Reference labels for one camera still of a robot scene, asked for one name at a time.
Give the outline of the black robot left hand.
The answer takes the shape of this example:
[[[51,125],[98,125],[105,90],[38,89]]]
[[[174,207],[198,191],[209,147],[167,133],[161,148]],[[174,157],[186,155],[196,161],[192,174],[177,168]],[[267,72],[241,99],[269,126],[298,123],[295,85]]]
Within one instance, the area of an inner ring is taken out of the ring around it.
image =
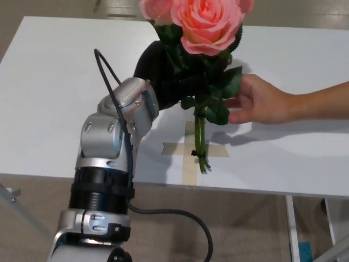
[[[186,97],[209,94],[207,73],[197,70],[175,73],[165,46],[160,41],[152,42],[142,53],[134,77],[150,81],[160,110],[168,109]]]

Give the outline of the bare person hand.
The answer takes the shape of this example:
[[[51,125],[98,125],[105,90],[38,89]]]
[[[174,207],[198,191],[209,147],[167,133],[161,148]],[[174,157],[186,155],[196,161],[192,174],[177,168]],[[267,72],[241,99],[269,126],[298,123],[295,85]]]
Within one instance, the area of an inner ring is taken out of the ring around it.
[[[224,105],[232,109],[229,123],[281,124],[297,119],[295,98],[255,74],[244,74],[239,92]]]

